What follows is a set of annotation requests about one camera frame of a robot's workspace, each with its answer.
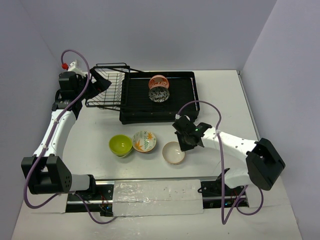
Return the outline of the white bowl pink rim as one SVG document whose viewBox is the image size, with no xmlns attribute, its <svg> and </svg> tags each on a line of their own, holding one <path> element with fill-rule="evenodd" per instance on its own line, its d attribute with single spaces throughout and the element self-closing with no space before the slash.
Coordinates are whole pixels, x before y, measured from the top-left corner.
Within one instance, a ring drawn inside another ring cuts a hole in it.
<svg viewBox="0 0 320 240">
<path fill-rule="evenodd" d="M 185 152 L 181 151 L 178 142 L 171 141 L 163 147 L 162 156 L 167 163 L 171 165 L 179 165 L 185 159 Z"/>
</svg>

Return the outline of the black leaf pattern bowl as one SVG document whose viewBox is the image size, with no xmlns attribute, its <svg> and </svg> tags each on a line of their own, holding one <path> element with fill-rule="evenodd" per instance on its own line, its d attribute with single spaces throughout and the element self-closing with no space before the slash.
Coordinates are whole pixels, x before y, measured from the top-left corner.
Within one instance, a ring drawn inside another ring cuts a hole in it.
<svg viewBox="0 0 320 240">
<path fill-rule="evenodd" d="M 170 97 L 170 92 L 162 86 L 153 87 L 148 92 L 149 99 L 155 103 L 163 103 Z"/>
</svg>

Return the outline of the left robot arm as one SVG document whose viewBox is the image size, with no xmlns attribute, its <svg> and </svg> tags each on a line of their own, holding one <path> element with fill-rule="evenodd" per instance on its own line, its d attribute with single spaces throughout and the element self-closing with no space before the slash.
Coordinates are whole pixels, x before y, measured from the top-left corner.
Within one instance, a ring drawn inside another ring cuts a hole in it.
<svg viewBox="0 0 320 240">
<path fill-rule="evenodd" d="M 68 135 L 78 119 L 82 101 L 109 88 L 111 82 L 92 68 L 87 74 L 65 71 L 59 75 L 49 127 L 37 150 L 24 157 L 21 168 L 33 195 L 76 192 L 86 199 L 98 193 L 91 174 L 72 174 L 62 160 Z"/>
</svg>

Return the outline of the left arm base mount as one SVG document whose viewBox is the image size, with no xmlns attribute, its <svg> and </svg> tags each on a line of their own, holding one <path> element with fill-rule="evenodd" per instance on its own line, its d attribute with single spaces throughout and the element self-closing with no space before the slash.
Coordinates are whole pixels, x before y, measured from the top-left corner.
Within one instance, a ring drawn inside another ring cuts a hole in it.
<svg viewBox="0 0 320 240">
<path fill-rule="evenodd" d="M 69 193 L 67 196 L 66 213 L 85 213 L 87 209 L 91 214 L 98 213 L 100 217 L 113 217 L 114 181 L 97 181 L 94 193 L 79 191 Z"/>
</svg>

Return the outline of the orange floral bowl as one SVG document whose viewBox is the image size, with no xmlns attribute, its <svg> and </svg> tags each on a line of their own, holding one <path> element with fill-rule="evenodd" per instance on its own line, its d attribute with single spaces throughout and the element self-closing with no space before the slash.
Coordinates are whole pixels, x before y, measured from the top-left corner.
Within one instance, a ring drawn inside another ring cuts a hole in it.
<svg viewBox="0 0 320 240">
<path fill-rule="evenodd" d="M 163 75 L 154 75 L 148 82 L 149 89 L 153 89 L 155 87 L 164 87 L 168 89 L 170 86 L 168 79 Z"/>
</svg>

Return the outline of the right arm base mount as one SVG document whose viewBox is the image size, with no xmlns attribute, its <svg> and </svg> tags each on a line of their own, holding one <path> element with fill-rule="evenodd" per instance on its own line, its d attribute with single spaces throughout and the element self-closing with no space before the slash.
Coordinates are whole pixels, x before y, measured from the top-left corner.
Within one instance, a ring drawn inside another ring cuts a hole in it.
<svg viewBox="0 0 320 240">
<path fill-rule="evenodd" d="M 200 188 L 197 190 L 202 195 L 204 209 L 219 209 L 222 203 L 222 189 L 220 180 L 201 180 Z M 224 207 L 230 208 L 236 201 L 244 186 L 229 188 L 225 185 Z"/>
</svg>

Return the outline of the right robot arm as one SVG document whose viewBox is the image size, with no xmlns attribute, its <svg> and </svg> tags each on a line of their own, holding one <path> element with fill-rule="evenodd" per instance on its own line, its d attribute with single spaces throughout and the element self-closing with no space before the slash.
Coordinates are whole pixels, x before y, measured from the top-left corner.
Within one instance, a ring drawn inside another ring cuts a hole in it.
<svg viewBox="0 0 320 240">
<path fill-rule="evenodd" d="M 195 125 L 186 115 L 177 114 L 172 126 L 181 151 L 195 147 L 210 148 L 246 164 L 245 168 L 222 168 L 224 179 L 217 183 L 217 190 L 223 196 L 229 195 L 236 187 L 246 185 L 269 191 L 286 167 L 274 145 L 266 138 L 259 141 L 240 138 L 204 122 Z"/>
</svg>

